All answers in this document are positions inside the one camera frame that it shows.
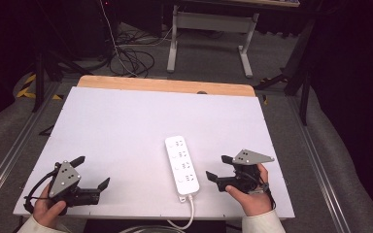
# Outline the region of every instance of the white sleeve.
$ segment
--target white sleeve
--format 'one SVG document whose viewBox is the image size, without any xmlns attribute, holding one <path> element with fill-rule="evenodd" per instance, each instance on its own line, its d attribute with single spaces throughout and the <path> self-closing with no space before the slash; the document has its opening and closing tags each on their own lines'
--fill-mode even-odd
<svg viewBox="0 0 373 233">
<path fill-rule="evenodd" d="M 244 216 L 242 218 L 243 233 L 283 233 L 283 225 L 275 210 L 259 216 Z"/>
<path fill-rule="evenodd" d="M 26 221 L 17 233 L 65 233 L 68 232 L 66 227 L 63 225 L 58 225 L 56 228 L 59 230 L 54 230 L 39 224 L 33 216 L 31 216 L 28 221 Z"/>
</svg>

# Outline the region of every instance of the power strip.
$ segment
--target power strip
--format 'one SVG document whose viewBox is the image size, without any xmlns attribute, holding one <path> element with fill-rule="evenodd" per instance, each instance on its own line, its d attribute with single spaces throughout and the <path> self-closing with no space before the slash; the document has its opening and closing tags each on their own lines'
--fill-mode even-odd
<svg viewBox="0 0 373 233">
<path fill-rule="evenodd" d="M 165 146 L 180 201 L 185 202 L 188 196 L 194 195 L 199 190 L 199 182 L 187 150 L 186 140 L 182 136 L 170 137 L 165 140 Z"/>
</svg>

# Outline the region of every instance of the table leg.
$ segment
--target table leg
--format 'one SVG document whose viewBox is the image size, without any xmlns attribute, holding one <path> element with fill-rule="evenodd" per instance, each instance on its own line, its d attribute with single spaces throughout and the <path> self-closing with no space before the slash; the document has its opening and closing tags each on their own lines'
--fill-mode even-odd
<svg viewBox="0 0 373 233">
<path fill-rule="evenodd" d="M 177 15 L 178 6 L 174 6 L 173 17 L 172 17 L 172 39 L 171 47 L 169 49 L 168 66 L 167 72 L 174 73 L 175 71 L 175 60 L 177 58 Z"/>
<path fill-rule="evenodd" d="M 258 21 L 258 16 L 259 14 L 254 14 L 253 16 L 253 20 L 251 21 L 250 26 L 248 28 L 247 39 L 246 39 L 245 45 L 238 47 L 242 66 L 244 67 L 245 77 L 247 78 L 253 77 L 253 71 L 251 69 L 250 61 L 248 60 L 247 50 L 248 50 L 248 47 L 250 46 L 251 39 L 253 38 L 255 26 Z"/>
</svg>

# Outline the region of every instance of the hand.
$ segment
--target hand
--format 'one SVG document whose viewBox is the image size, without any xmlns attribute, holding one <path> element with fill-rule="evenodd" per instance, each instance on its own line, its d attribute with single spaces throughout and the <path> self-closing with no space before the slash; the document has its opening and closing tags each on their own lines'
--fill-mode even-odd
<svg viewBox="0 0 373 233">
<path fill-rule="evenodd" d="M 48 184 L 41 193 L 40 198 L 48 198 L 48 190 L 50 185 Z M 38 199 L 35 202 L 35 208 L 33 210 L 33 217 L 35 220 L 48 228 L 55 229 L 57 224 L 57 217 L 66 207 L 66 202 L 59 201 L 51 206 L 52 201 L 50 199 Z"/>
<path fill-rule="evenodd" d="M 257 164 L 260 176 L 268 183 L 268 171 L 262 164 Z M 237 200 L 247 216 L 259 216 L 272 211 L 271 201 L 266 193 L 246 194 L 228 185 L 225 190 Z"/>
</svg>

